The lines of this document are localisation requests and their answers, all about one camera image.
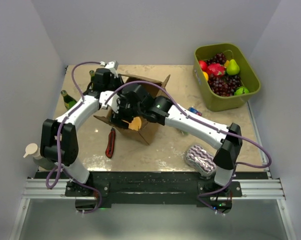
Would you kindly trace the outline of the orange round item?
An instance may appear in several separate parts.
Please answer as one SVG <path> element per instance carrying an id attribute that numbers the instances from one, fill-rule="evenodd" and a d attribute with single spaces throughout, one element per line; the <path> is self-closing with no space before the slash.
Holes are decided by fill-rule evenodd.
<path id="1" fill-rule="evenodd" d="M 142 127 L 142 120 L 140 117 L 134 117 L 133 120 L 128 124 L 128 128 L 133 131 L 139 131 Z"/>

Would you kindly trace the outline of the purple white wavy packet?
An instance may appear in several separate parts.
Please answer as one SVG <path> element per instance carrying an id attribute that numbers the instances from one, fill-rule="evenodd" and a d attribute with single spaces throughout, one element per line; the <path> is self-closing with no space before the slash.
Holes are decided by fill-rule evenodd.
<path id="1" fill-rule="evenodd" d="M 184 161 L 204 178 L 210 178 L 216 173 L 216 164 L 213 155 L 201 145 L 191 145 L 184 154 Z"/>

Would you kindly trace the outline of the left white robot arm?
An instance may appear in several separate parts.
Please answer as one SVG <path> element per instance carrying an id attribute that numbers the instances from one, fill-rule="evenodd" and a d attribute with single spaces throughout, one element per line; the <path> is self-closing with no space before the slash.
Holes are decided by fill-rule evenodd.
<path id="1" fill-rule="evenodd" d="M 52 169 L 52 172 L 56 172 L 54 182 L 50 183 L 50 180 L 46 179 L 48 189 L 53 189 L 60 179 L 61 172 L 65 172 L 78 182 L 76 190 L 82 196 L 89 196 L 94 191 L 93 182 L 88 180 L 90 172 L 78 159 L 77 130 L 100 109 L 111 109 L 118 113 L 118 91 L 124 84 L 117 73 L 116 61 L 100 62 L 99 65 L 100 68 L 92 76 L 93 86 L 80 94 L 81 99 L 55 120 L 47 119 L 43 122 L 40 155 L 55 161 L 56 165 Z"/>

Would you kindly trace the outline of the brown cardboard express box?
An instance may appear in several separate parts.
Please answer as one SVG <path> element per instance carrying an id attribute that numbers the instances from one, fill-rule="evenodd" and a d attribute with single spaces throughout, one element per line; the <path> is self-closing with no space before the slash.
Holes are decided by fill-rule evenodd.
<path id="1" fill-rule="evenodd" d="M 144 82 L 154 83 L 162 87 L 163 89 L 165 89 L 171 75 L 169 74 L 163 82 L 144 76 L 134 75 L 134 74 L 122 74 L 122 76 L 127 77 L 127 80 L 125 81 L 126 83 L 135 82 L 135 81 L 144 81 Z M 96 118 L 98 121 L 101 121 L 106 125 L 115 128 L 120 134 L 122 134 L 126 138 L 135 140 L 147 146 L 154 141 L 155 134 L 159 129 L 159 124 L 148 122 L 146 119 L 140 116 L 138 130 L 131 129 L 130 126 L 128 127 L 128 129 L 124 129 L 119 126 L 115 126 L 115 124 L 111 122 L 112 114 L 113 114 L 112 110 L 109 110 L 105 116 L 94 115 L 93 117 Z"/>

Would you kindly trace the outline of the green blue tissue pack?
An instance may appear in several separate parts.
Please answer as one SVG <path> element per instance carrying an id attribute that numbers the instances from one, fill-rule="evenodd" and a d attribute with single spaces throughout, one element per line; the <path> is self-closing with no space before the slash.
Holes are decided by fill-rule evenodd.
<path id="1" fill-rule="evenodd" d="M 188 111 L 190 111 L 191 113 L 194 113 L 198 116 L 202 116 L 202 113 L 200 111 L 198 111 L 197 109 L 195 109 L 194 107 L 189 107 L 188 108 Z M 189 133 L 188 132 L 185 132 L 185 131 L 182 131 L 180 130 L 180 132 L 184 135 L 184 136 L 187 136 Z"/>

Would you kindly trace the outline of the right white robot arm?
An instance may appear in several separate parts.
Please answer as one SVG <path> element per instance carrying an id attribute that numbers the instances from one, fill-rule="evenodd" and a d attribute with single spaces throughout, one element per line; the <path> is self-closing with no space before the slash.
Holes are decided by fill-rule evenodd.
<path id="1" fill-rule="evenodd" d="M 153 97 L 140 82 L 125 84 L 105 101 L 114 112 L 111 121 L 122 128 L 134 117 L 142 117 L 187 132 L 216 149 L 213 191 L 223 197 L 231 191 L 229 183 L 243 145 L 239 125 L 227 126 L 207 120 L 183 108 L 166 96 Z"/>

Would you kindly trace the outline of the red black utility knife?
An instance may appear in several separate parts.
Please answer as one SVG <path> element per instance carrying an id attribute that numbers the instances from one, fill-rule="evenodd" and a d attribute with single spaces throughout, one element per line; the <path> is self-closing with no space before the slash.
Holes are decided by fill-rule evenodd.
<path id="1" fill-rule="evenodd" d="M 116 130 L 115 128 L 111 128 L 110 133 L 108 135 L 108 143 L 105 150 L 105 155 L 107 158 L 111 159 L 114 155 L 115 151 L 115 140 L 116 140 Z"/>

